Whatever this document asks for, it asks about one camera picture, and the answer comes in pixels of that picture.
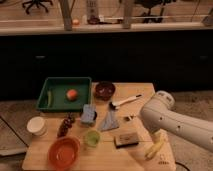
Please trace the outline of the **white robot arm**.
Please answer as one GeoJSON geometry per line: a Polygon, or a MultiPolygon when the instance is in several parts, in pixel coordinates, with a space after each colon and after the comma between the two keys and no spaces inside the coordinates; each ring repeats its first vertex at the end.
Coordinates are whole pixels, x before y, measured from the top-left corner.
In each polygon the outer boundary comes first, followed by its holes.
{"type": "Polygon", "coordinates": [[[213,152],[213,122],[173,112],[175,99],[166,91],[157,91],[140,110],[141,121],[150,134],[160,129],[175,134],[213,152]]]}

